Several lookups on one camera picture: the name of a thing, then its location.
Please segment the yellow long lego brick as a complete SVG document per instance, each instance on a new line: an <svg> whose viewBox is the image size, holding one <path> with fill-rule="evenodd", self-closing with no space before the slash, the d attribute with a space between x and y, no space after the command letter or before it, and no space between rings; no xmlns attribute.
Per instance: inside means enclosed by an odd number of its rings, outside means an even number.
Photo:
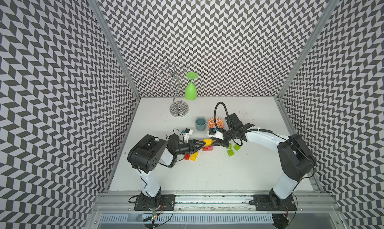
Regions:
<svg viewBox="0 0 384 229"><path fill-rule="evenodd" d="M191 155L190 155L190 160L192 160L192 161L196 161L198 155L199 155L199 152L195 152L195 153L191 154Z"/></svg>

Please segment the yellow curved lego brick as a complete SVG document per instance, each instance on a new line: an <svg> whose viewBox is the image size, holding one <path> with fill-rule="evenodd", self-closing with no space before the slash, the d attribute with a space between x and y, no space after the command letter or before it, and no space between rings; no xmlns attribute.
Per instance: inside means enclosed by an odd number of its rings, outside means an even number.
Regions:
<svg viewBox="0 0 384 229"><path fill-rule="evenodd" d="M206 143L206 146L211 146L213 144L213 140L212 139L204 139L203 142Z"/></svg>

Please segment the red long lego brick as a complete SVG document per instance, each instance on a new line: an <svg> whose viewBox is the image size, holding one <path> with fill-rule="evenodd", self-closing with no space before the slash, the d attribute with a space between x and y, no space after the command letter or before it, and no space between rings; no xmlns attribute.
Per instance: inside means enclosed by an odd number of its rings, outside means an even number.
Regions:
<svg viewBox="0 0 384 229"><path fill-rule="evenodd" d="M184 156L184 160L190 160L190 158L191 158L191 155L186 153Z"/></svg>

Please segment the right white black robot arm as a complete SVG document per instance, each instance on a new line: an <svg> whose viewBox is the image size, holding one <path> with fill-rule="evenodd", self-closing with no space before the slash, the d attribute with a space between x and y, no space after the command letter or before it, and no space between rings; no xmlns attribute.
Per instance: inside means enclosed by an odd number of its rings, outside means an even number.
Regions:
<svg viewBox="0 0 384 229"><path fill-rule="evenodd" d="M260 203L268 203L278 209L292 198L293 192L301 180L316 167L316 159L307 144L298 134L282 136L271 130L255 128L253 124L243 124L236 114L225 118L229 129L219 128L217 123L209 129L208 135L213 138L213 146L229 147L230 141L253 142L278 153L283 174L278 183L269 192L268 199Z"/></svg>

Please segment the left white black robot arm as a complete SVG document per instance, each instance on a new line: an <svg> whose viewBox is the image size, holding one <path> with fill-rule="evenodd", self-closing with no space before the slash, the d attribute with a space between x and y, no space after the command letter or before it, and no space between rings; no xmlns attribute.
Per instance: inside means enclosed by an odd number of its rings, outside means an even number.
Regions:
<svg viewBox="0 0 384 229"><path fill-rule="evenodd" d="M141 179L142 195L154 199L161 194L161 187L153 170L161 164L172 168L182 155L192 155L201 150L206 143L190 139L187 142L176 134L167 140L152 135L145 135L129 152L127 161L135 169Z"/></svg>

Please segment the green lego brick front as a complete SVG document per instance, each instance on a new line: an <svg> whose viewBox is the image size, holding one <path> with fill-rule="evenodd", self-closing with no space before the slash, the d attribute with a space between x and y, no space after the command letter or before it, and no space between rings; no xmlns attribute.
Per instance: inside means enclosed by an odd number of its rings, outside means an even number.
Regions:
<svg viewBox="0 0 384 229"><path fill-rule="evenodd" d="M228 154L228 156L235 155L235 153L234 153L234 151L232 149L227 150L227 154Z"/></svg>

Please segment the green lego brick right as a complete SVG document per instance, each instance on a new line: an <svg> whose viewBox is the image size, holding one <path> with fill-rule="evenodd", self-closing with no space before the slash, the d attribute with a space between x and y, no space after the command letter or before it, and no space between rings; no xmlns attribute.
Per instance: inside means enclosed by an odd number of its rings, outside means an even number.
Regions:
<svg viewBox="0 0 384 229"><path fill-rule="evenodd" d="M241 146L236 144L236 145L234 146L234 149L235 149L236 151L239 151L239 150L241 149Z"/></svg>

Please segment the orange white patterned bowl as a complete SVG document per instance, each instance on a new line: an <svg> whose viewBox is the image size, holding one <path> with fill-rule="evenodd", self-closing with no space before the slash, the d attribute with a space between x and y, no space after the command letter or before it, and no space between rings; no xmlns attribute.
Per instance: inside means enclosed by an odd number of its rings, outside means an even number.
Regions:
<svg viewBox="0 0 384 229"><path fill-rule="evenodd" d="M208 120L207 122L207 127L208 128L225 128L225 123L224 121L219 118L219 117L216 117L216 118L211 118Z"/></svg>

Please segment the grey blue ceramic cup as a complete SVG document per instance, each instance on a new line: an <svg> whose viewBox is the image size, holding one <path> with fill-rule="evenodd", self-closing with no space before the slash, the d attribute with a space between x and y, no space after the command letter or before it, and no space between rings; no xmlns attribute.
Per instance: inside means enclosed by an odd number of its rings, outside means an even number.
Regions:
<svg viewBox="0 0 384 229"><path fill-rule="evenodd" d="M196 130L197 131L205 131L207 128L207 121L203 117L198 117L195 120Z"/></svg>

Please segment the green plastic wine glass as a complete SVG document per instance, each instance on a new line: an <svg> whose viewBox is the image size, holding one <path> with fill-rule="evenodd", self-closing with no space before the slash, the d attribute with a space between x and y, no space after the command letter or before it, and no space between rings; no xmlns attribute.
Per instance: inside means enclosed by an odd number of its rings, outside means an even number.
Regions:
<svg viewBox="0 0 384 229"><path fill-rule="evenodd" d="M196 100L197 98L197 88L194 84L194 80L198 78L198 74L195 72L188 72L186 74L186 77L188 79L188 85L185 89L185 99L189 101Z"/></svg>

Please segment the aluminium front rail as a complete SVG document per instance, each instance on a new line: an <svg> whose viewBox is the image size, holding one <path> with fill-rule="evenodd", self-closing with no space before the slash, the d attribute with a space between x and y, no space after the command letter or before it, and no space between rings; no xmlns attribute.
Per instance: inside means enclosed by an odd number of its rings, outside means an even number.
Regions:
<svg viewBox="0 0 384 229"><path fill-rule="evenodd" d="M295 192L286 206L273 210L259 199L250 201L254 196L265 195L265 191L255 192L172 192L174 200L168 200L160 207L167 213L285 213L300 214L340 214L341 208L335 198L328 193ZM147 209L136 206L135 196L138 192L111 192L99 194L91 213L142 213Z"/></svg>

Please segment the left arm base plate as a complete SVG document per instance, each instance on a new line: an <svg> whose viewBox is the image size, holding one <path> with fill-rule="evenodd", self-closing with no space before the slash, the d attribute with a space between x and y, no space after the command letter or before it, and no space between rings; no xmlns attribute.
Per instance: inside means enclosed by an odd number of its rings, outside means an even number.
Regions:
<svg viewBox="0 0 384 229"><path fill-rule="evenodd" d="M135 201L134 211L173 211L175 202L176 195L157 195L151 198L141 193Z"/></svg>

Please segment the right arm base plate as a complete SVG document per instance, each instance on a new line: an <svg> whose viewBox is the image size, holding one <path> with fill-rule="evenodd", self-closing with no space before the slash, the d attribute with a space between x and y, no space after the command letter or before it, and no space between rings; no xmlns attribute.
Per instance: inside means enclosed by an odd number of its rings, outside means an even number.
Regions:
<svg viewBox="0 0 384 229"><path fill-rule="evenodd" d="M277 196L253 195L253 201L257 211L295 211L297 204L293 196L281 200Z"/></svg>

